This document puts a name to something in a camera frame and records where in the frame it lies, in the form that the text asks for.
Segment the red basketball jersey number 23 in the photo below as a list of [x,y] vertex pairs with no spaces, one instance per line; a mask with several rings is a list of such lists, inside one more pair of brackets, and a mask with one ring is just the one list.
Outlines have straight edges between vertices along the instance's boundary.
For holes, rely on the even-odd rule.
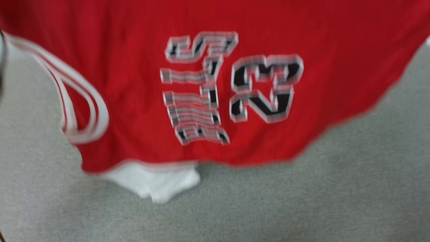
[[53,78],[82,169],[165,203],[201,161],[292,161],[372,108],[430,36],[430,0],[0,0]]

